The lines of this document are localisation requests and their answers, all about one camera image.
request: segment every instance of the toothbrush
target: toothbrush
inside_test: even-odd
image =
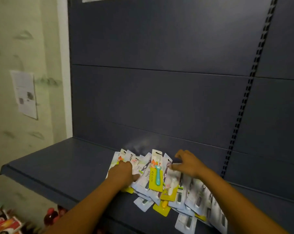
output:
[[[156,185],[159,186],[161,184],[161,181],[160,181],[160,170],[161,170],[161,167],[159,165],[156,165],[155,168],[157,169]]]
[[[170,188],[168,189],[168,196],[172,195],[176,181],[177,181],[176,177],[173,177]]]

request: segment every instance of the paper sheet on wall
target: paper sheet on wall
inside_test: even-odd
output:
[[[11,77],[15,91],[18,110],[32,118],[37,119],[37,106],[33,74],[11,70]]]

